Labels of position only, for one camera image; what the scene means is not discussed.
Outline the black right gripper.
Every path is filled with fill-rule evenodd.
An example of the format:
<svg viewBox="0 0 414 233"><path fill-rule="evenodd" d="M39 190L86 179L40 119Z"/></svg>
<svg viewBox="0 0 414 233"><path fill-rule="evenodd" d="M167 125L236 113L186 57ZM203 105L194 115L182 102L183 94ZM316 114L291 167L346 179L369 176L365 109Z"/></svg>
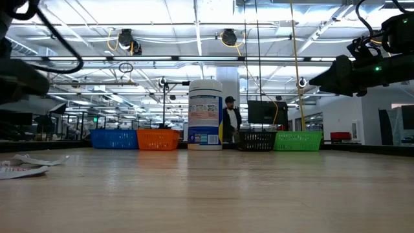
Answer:
<svg viewBox="0 0 414 233"><path fill-rule="evenodd" d="M353 96L368 87L384 84L384 59L372 57L351 61L347 56L337 56L329 69L309 81L320 91Z"/></svg>

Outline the orange plastic basket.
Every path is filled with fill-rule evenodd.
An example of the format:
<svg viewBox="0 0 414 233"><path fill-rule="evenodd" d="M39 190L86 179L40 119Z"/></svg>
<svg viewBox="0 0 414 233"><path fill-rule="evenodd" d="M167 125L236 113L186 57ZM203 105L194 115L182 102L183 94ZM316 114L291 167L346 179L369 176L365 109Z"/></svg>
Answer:
<svg viewBox="0 0 414 233"><path fill-rule="evenodd" d="M138 129L136 133L140 150L170 151L179 143L180 133L174 129Z"/></svg>

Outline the black background screen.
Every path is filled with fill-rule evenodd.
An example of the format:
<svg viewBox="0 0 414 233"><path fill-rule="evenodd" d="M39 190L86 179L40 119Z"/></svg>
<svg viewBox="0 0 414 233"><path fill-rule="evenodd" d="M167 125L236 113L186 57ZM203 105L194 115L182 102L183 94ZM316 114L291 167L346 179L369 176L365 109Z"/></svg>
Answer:
<svg viewBox="0 0 414 233"><path fill-rule="evenodd" d="M401 111L404 130L414 130L414 105L403 105Z"/></svg>

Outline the black plastic basket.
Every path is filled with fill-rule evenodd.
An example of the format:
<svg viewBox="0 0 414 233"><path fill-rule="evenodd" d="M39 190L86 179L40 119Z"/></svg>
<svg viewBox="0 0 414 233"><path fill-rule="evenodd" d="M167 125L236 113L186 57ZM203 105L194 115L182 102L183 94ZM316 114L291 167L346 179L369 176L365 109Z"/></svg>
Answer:
<svg viewBox="0 0 414 233"><path fill-rule="evenodd" d="M241 151L272 151L276 141L276 131L241 131L237 149Z"/></svg>

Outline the white disinfecting wipes canister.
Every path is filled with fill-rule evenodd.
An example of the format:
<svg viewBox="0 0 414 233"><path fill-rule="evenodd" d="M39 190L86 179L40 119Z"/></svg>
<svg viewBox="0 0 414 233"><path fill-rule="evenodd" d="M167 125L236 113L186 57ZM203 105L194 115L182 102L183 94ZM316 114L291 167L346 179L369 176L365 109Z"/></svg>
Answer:
<svg viewBox="0 0 414 233"><path fill-rule="evenodd" d="M195 80L188 92L188 149L223 148L223 86L217 80Z"/></svg>

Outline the green plastic basket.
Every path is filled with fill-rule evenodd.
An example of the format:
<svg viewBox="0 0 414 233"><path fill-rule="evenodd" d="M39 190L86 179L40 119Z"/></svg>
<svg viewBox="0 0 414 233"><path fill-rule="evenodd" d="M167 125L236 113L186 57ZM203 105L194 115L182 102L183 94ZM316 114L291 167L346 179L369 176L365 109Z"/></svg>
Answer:
<svg viewBox="0 0 414 233"><path fill-rule="evenodd" d="M318 151L322 135L318 131L279 131L274 151Z"/></svg>

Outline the black stand with boom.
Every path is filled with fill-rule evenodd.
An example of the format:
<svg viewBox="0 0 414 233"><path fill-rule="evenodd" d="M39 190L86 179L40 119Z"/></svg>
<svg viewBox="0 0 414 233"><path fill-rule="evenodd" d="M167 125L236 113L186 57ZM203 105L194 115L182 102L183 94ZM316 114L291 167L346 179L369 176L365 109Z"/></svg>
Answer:
<svg viewBox="0 0 414 233"><path fill-rule="evenodd" d="M183 81L183 82L168 82L167 79L162 77L159 82L162 86L162 123L160 124L160 129L167 129L166 125L166 96L167 94L173 90L177 85L181 86L189 86L190 81Z"/></svg>

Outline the blue plastic basket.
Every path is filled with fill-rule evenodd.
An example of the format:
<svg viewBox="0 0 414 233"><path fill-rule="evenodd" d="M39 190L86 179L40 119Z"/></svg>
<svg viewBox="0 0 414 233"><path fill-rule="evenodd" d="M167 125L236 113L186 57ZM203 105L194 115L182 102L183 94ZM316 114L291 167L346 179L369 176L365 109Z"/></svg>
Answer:
<svg viewBox="0 0 414 233"><path fill-rule="evenodd" d="M137 150L138 138L133 129L92 129L91 144L96 149Z"/></svg>

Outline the black monitor on cart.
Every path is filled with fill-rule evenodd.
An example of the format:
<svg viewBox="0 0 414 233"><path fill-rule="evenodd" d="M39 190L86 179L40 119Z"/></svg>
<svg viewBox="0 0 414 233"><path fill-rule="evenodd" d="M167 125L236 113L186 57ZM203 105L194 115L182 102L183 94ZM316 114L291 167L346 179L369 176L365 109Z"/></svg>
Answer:
<svg viewBox="0 0 414 233"><path fill-rule="evenodd" d="M248 122L252 124L288 124L288 105L286 102L248 101Z"/></svg>

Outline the person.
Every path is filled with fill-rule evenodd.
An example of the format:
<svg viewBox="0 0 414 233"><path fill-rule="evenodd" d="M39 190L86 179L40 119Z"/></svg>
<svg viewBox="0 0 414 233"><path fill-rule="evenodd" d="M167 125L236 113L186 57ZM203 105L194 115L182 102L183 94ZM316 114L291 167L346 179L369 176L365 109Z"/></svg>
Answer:
<svg viewBox="0 0 414 233"><path fill-rule="evenodd" d="M235 134L239 132L242 118L235 104L235 99L232 96L227 96L224 100L225 107L223 109L223 140L231 143L235 139Z"/></svg>

